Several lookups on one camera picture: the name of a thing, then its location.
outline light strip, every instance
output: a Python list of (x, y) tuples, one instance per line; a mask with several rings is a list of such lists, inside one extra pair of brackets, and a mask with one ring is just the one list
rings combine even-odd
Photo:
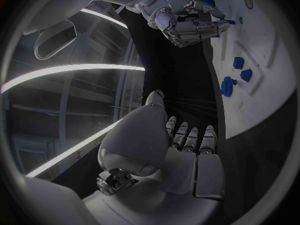
[(122, 22), (120, 22), (120, 21), (118, 21), (118, 20), (116, 20), (116, 19), (113, 19), (113, 18), (111, 18), (111, 17), (109, 17), (109, 16), (106, 16), (106, 15), (104, 15), (104, 14), (101, 14), (101, 13), (99, 13), (99, 12), (92, 11), (92, 10), (88, 10), (88, 9), (85, 9), (85, 8), (82, 9), (81, 11), (82, 11), (82, 12), (85, 12), (85, 13), (88, 13), (88, 14), (96, 15), (96, 16), (101, 17), (101, 18), (104, 18), (104, 19), (107, 19), (107, 20), (109, 20), (109, 21), (111, 21), (111, 22), (113, 22), (113, 23), (119, 24), (120, 26), (122, 26), (122, 27), (128, 29), (127, 26), (126, 26), (124, 23), (122, 23)]
[(61, 72), (68, 71), (77, 71), (77, 70), (89, 70), (89, 69), (126, 69), (126, 70), (139, 70), (145, 71), (145, 68), (140, 66), (127, 66), (127, 65), (115, 65), (115, 64), (74, 64), (74, 65), (64, 65), (64, 66), (54, 66), (48, 67), (41, 70), (33, 71), (26, 73), (22, 76), (18, 76), (13, 80), (8, 81), (1, 87), (1, 93), (4, 93), (8, 89), (26, 82), (30, 79), (35, 79), (41, 76), (56, 74)]
[(100, 136), (102, 136), (103, 134), (107, 133), (108, 131), (110, 131), (112, 128), (114, 128), (114, 126), (116, 126), (122, 119), (120, 119), (119, 121), (116, 121), (115, 123), (113, 123), (112, 125), (108, 126), (107, 128), (97, 132), (96, 134), (90, 136), (89, 138), (87, 138), (86, 140), (80, 142), (79, 144), (75, 145), (74, 147), (70, 148), (69, 150), (63, 152), (62, 154), (58, 155), (57, 157), (53, 158), (52, 160), (46, 162), (45, 164), (43, 164), (42, 166), (38, 167), (37, 169), (33, 170), (32, 172), (28, 173), (26, 175), (27, 178), (34, 178), (35, 176), (39, 175), (40, 173), (44, 172), (45, 170), (51, 168), (53, 165), (57, 164), (58, 162), (60, 162), (61, 160), (65, 159), (66, 157), (68, 157), (69, 155), (75, 153), (76, 151), (80, 150), (81, 148), (83, 148), (85, 145), (89, 144), (90, 142), (92, 142), (93, 140), (99, 138)]

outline circular hole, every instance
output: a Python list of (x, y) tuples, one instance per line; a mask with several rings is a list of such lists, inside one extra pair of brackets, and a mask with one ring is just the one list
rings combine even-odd
[(253, 2), (252, 0), (245, 0), (246, 6), (249, 9), (253, 9)]

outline blue part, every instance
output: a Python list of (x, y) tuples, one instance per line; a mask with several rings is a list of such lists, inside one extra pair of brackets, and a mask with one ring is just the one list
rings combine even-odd
[(235, 69), (242, 69), (244, 65), (244, 59), (242, 57), (236, 56), (233, 61), (233, 67)]
[(241, 71), (241, 73), (240, 73), (240, 78), (245, 80), (246, 82), (249, 82), (251, 76), (252, 76), (252, 70), (251, 69)]
[(230, 24), (232, 24), (232, 25), (235, 25), (236, 24), (236, 21), (234, 21), (234, 20), (226, 20), (227, 22), (229, 22)]
[(213, 7), (215, 7), (215, 6), (216, 6), (216, 4), (215, 4), (215, 1), (214, 1), (214, 0), (203, 0), (203, 2), (205, 2), (205, 3), (209, 4), (209, 5), (212, 5)]
[(225, 97), (230, 97), (233, 93), (233, 85), (237, 85), (237, 80), (231, 79), (230, 76), (225, 77), (222, 81), (221, 90), (219, 93)]

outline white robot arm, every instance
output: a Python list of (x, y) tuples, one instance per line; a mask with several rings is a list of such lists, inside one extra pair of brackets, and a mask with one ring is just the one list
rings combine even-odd
[[(180, 48), (218, 36), (230, 27), (225, 15), (200, 0), (102, 0), (126, 6), (129, 11), (142, 14), (148, 25), (159, 29), (175, 46)], [(200, 21), (187, 18), (178, 21), (178, 16), (197, 12), (210, 13), (219, 21)]]

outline blue knob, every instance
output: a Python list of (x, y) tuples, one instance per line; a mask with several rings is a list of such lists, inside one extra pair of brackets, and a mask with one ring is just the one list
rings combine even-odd
[(251, 69), (241, 71), (241, 73), (240, 73), (240, 78), (245, 80), (246, 82), (249, 82), (251, 76), (252, 76), (252, 70)]
[(233, 61), (233, 67), (235, 69), (242, 69), (244, 65), (244, 59), (242, 57), (236, 56)]
[(219, 93), (224, 95), (225, 97), (230, 97), (233, 93), (233, 85), (237, 85), (237, 80), (231, 79), (230, 76), (225, 77), (222, 81)]

